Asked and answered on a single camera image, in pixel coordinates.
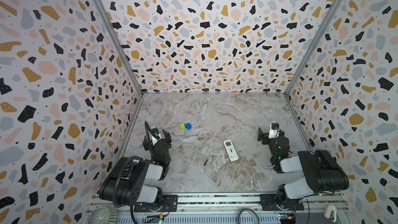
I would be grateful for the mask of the blue cube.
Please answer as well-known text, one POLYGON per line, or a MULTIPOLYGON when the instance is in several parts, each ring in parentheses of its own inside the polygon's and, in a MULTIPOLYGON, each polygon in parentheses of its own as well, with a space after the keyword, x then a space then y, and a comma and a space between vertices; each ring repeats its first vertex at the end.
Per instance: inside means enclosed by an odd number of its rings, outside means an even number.
POLYGON ((192 129, 192 125, 191 125, 190 123, 186 123, 186 124, 185 124, 185 128, 186 128, 187 130, 191 130, 191 129, 192 129))

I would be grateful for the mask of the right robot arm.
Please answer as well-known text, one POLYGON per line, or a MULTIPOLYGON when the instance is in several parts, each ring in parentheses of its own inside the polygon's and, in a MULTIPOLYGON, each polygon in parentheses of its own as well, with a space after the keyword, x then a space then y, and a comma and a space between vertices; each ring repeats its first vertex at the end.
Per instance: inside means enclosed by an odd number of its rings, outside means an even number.
POLYGON ((300 201, 316 194, 332 195, 349 187, 343 169, 326 150, 298 151, 290 157, 290 141, 278 127, 258 130, 258 141, 269 147, 270 163, 278 174, 302 172, 303 177, 278 187, 272 203, 281 210, 298 209, 300 201))

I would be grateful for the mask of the white clip device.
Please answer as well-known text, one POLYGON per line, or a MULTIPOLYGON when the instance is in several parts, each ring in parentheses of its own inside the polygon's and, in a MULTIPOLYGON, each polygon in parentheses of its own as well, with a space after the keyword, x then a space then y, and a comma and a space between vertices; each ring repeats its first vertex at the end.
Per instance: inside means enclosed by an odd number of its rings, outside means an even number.
POLYGON ((335 205, 331 205, 331 204, 328 205, 325 208, 323 216, 326 219, 329 219, 331 222, 336 223, 336 221, 337 221, 337 208, 336 208, 336 206, 335 205))

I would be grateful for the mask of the green cube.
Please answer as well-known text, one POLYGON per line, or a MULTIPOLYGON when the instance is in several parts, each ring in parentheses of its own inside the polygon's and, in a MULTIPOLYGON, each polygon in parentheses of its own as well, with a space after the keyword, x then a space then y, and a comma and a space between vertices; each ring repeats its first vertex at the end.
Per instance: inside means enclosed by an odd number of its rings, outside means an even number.
POLYGON ((179 127, 180 127, 181 130, 185 130, 185 129, 186 129, 184 123, 181 123, 181 124, 179 125, 179 127))

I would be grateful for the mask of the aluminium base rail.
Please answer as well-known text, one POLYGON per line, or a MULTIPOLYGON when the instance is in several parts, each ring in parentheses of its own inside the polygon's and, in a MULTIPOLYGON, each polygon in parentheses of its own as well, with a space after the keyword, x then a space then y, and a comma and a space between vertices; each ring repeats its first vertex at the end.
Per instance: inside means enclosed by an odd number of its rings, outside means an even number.
MULTIPOLYGON (((311 196, 299 208, 281 210, 271 205, 268 192, 169 193, 159 212, 124 206, 117 210, 116 224, 353 224, 355 221, 340 193, 311 196), (337 208, 336 223, 323 214, 328 205, 337 208)), ((109 202, 94 197, 88 214, 109 202)))

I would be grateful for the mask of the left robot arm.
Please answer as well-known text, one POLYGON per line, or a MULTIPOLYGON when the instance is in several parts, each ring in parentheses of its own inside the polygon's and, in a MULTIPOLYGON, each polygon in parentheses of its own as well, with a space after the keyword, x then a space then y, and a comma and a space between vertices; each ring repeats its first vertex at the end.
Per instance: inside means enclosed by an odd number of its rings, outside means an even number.
POLYGON ((151 160, 121 157, 102 183, 98 192, 100 199, 111 202, 114 207, 141 205, 152 211, 162 208, 162 189, 147 182, 164 180, 169 171, 170 133, 153 128, 147 131, 143 146, 151 153, 151 160))

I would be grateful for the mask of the metal ribbed bowl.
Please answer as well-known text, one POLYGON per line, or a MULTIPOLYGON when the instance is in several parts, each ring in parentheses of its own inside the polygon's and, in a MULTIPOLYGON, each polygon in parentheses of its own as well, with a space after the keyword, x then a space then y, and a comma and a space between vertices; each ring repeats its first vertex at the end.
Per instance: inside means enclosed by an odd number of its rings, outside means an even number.
POLYGON ((118 214, 115 207, 102 206, 90 214, 87 224, 115 224, 117 217, 118 214))

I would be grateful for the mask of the white remote control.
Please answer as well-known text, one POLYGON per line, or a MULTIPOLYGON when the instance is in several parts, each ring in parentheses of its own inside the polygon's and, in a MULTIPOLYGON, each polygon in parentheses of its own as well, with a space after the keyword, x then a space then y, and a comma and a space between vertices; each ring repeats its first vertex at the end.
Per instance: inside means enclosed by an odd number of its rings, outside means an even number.
POLYGON ((227 151, 230 161, 237 161, 239 159, 237 152, 231 140, 223 141, 224 147, 227 151))

